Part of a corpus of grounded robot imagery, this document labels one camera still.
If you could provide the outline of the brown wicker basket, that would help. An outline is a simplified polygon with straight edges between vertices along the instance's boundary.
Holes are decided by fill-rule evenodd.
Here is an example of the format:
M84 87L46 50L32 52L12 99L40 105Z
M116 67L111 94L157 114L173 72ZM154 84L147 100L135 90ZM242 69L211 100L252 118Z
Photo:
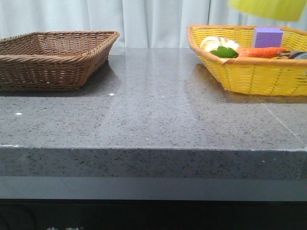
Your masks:
M1 91L74 91L108 59L117 31L32 32L0 41Z

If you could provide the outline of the toy bread roll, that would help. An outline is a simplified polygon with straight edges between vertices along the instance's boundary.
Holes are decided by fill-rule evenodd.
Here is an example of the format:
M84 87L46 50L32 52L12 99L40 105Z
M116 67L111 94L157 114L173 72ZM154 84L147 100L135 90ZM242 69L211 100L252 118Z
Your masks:
M237 50L240 47L238 42L220 36L208 36L204 38L200 44L200 48L207 52L217 50L219 46L232 48L233 50Z

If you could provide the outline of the orange toy carrot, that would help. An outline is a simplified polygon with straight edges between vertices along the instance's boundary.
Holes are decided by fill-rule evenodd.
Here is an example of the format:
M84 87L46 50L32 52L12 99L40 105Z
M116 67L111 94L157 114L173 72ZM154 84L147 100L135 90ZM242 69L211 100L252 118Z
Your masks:
M274 58L285 51L285 47L239 47L236 50L239 57L250 58Z

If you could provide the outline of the green toy leaf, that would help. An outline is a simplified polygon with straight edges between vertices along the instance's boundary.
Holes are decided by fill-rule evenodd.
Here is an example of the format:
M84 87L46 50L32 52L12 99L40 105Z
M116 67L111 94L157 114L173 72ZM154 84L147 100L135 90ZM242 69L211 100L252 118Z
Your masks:
M219 57L219 58L236 58L238 57L238 53L230 48L224 46L218 46L216 50L211 50L211 54Z

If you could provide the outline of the yellow wicker basket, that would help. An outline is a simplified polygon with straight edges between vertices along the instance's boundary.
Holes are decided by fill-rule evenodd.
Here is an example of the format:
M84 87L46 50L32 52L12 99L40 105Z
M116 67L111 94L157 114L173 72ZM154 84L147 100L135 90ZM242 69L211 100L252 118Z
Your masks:
M189 25L187 39L190 48L227 91L259 95L306 95L305 59L218 58L200 49L201 41L212 35L227 37L249 47L252 45L253 30L253 26L247 25Z

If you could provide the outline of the yellow packing tape roll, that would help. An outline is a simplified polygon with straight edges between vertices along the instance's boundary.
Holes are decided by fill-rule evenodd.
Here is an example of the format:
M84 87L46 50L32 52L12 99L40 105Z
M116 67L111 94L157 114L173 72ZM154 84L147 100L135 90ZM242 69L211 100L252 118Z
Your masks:
M242 13L276 21L296 22L300 19L306 0L229 0L228 5Z

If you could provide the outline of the black tape roll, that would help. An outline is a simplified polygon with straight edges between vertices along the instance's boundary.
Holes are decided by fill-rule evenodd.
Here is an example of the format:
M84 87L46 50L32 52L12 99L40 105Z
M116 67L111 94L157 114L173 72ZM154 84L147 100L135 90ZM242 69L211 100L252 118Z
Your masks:
M298 50L279 52L279 56L287 59L299 59L299 60L307 59L307 53L305 51L298 51Z

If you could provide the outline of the purple foam block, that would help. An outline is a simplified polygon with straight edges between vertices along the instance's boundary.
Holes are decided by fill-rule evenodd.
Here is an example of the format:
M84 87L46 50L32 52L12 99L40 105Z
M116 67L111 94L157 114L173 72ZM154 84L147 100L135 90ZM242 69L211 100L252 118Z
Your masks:
M252 47L280 47L283 38L283 30L278 27L260 27L253 30Z

